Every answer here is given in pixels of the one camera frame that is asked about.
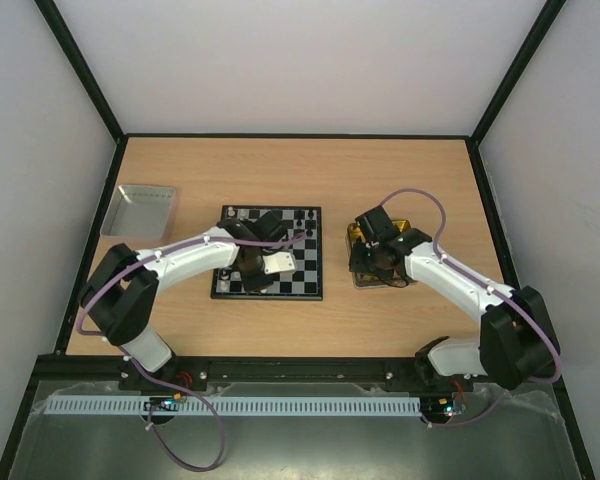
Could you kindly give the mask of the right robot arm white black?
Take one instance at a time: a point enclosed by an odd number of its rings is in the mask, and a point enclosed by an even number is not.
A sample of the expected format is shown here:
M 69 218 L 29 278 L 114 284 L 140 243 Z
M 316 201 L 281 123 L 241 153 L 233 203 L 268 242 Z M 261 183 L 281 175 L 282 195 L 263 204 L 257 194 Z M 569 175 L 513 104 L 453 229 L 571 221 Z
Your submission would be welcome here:
M 416 379 L 435 392 L 453 376 L 485 376 L 504 389 L 528 380 L 553 380 L 559 346 L 541 294 L 516 289 L 468 268 L 436 238 L 376 206 L 347 228 L 349 270 L 355 280 L 404 288 L 422 283 L 449 300 L 479 327 L 474 339 L 439 337 L 414 356 Z

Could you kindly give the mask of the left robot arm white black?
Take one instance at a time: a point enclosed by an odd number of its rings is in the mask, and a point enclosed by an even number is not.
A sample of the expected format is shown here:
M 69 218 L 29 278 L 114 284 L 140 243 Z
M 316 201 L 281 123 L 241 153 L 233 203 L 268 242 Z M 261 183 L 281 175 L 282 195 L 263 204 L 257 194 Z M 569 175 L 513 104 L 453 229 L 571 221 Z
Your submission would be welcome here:
M 90 317 L 110 344 L 156 373 L 174 358 L 173 350 L 149 325 L 156 297 L 166 289 L 201 273 L 235 269 L 247 292 L 263 290 L 281 273 L 293 273 L 292 240 L 271 212 L 256 221 L 228 218 L 192 238 L 153 249 L 111 247 L 79 296 L 82 316 Z

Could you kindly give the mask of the silver tin lid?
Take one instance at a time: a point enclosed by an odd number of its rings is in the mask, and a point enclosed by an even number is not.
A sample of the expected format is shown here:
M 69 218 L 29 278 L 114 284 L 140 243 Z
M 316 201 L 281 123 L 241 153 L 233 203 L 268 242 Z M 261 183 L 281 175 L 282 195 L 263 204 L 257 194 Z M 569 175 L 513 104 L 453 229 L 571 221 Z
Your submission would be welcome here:
M 158 239 L 165 235 L 176 199 L 173 187 L 122 184 L 113 192 L 100 234 Z

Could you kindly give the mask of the black silver chess board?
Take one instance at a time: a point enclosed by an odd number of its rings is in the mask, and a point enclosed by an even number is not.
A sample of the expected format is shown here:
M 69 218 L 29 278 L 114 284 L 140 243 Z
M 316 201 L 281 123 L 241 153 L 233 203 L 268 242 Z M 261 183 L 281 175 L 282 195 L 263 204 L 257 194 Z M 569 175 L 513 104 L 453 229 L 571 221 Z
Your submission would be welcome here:
M 236 264 L 213 272 L 210 297 L 214 300 L 311 300 L 323 298 L 322 209 L 319 206 L 224 205 L 220 221 L 245 225 L 264 242 L 293 240 L 284 251 L 294 265 L 283 272 L 262 271 L 259 288 L 245 290 L 254 283 L 244 282 Z

